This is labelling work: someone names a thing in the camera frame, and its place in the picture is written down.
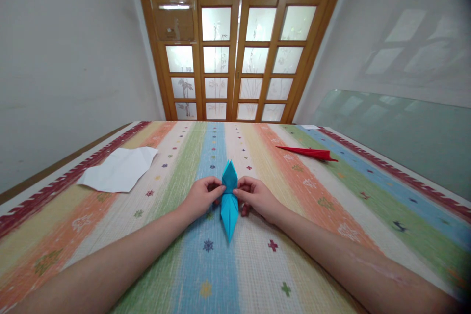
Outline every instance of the crumpled white paper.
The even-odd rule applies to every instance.
[[[320,127],[316,125],[301,125],[306,130],[320,130]]]
[[[101,165],[88,168],[77,184],[102,192],[130,192],[149,170],[157,152],[152,147],[118,148]]]

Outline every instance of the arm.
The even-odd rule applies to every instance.
[[[243,177],[234,194],[285,232],[371,313],[449,313],[456,307],[453,298],[414,272],[287,209],[263,182]],[[244,208],[242,216],[248,212]]]
[[[76,262],[30,293],[11,313],[105,313],[188,225],[225,190],[216,177],[195,182],[183,203]]]

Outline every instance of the white wall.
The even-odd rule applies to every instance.
[[[332,89],[471,107],[470,18],[469,0],[339,0],[294,122]]]
[[[140,24],[134,0],[0,0],[0,192],[125,123],[165,119]]]

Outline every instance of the left hand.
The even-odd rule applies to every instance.
[[[193,222],[205,214],[214,200],[226,190],[222,181],[214,176],[195,181],[186,199],[178,206],[188,219]]]

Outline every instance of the red border pattern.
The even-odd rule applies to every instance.
[[[78,164],[70,171],[57,178],[51,184],[42,188],[39,192],[11,209],[8,214],[0,217],[0,240],[9,234],[12,230],[19,227],[28,218],[39,212],[49,201],[54,199],[62,191],[75,183],[82,176],[85,169],[100,163],[103,159],[108,157],[111,152],[116,150],[124,142],[136,135],[149,124],[150,121],[139,122],[121,136],[101,148],[99,151],[92,154],[82,163]]]
[[[435,189],[425,185],[424,183],[418,181],[417,179],[411,177],[410,175],[402,172],[401,170],[397,169],[396,167],[391,166],[387,162],[379,159],[378,157],[372,155],[371,153],[361,149],[357,145],[354,145],[350,141],[341,138],[340,136],[336,135],[335,133],[325,129],[320,128],[320,131],[327,135],[328,137],[332,138],[333,140],[337,141],[339,144],[347,147],[348,149],[356,152],[363,158],[369,160],[371,163],[375,164],[376,166],[384,169],[388,173],[394,175],[396,178],[400,179],[403,183],[409,185],[410,187],[414,188],[415,190],[419,191],[423,195],[427,196],[429,199],[432,199],[437,204],[440,204],[447,210],[453,212],[455,215],[459,216],[460,218],[464,219],[466,222],[471,223],[471,210],[458,203],[457,201],[447,198],[442,193],[436,191]]]

